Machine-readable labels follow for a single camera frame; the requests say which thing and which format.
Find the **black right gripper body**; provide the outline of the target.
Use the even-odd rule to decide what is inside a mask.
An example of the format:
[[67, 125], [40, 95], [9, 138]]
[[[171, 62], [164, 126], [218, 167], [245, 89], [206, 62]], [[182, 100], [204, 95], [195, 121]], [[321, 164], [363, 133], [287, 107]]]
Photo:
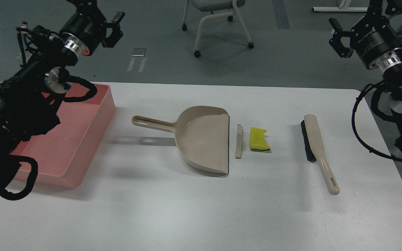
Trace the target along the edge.
[[366, 69], [389, 69], [402, 63], [402, 41], [389, 18], [402, 14], [401, 0], [371, 0], [366, 14], [349, 31], [333, 33], [330, 46], [341, 58], [356, 52]]

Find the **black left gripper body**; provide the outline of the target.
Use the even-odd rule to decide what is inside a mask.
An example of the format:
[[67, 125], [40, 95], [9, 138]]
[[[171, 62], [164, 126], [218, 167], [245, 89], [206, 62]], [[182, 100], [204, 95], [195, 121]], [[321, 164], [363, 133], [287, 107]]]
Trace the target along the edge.
[[91, 56], [99, 45], [113, 48], [123, 37], [120, 24], [107, 21], [96, 0], [69, 0], [76, 12], [60, 30], [65, 48]]

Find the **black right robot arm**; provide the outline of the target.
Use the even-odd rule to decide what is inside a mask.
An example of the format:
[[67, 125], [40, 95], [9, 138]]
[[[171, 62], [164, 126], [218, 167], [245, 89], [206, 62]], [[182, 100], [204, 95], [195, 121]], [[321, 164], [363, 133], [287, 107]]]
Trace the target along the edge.
[[402, 158], [384, 154], [369, 146], [356, 130], [356, 111], [359, 103], [370, 92], [371, 110], [383, 121], [396, 124], [400, 136], [395, 146], [402, 153], [402, 41], [392, 29], [389, 19], [402, 13], [402, 1], [388, 0], [385, 10], [383, 1], [371, 0], [365, 15], [346, 31], [335, 18], [329, 22], [333, 29], [330, 46], [342, 58], [349, 58], [356, 52], [367, 69], [378, 68], [383, 79], [377, 84], [368, 84], [357, 97], [351, 114], [351, 127], [359, 143], [386, 159], [402, 162]]

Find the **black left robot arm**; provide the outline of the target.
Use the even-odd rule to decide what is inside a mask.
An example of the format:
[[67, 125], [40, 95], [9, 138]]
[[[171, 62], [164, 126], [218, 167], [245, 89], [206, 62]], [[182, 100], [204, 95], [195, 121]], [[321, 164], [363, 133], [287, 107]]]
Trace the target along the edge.
[[95, 0], [71, 0], [76, 11], [59, 32], [40, 25], [16, 28], [21, 51], [20, 70], [0, 83], [0, 197], [20, 200], [32, 192], [38, 162], [13, 155], [22, 142], [45, 135], [58, 124], [63, 102], [83, 102], [97, 94], [95, 84], [70, 75], [78, 57], [91, 56], [96, 48], [113, 48], [123, 37], [117, 12], [107, 21]]

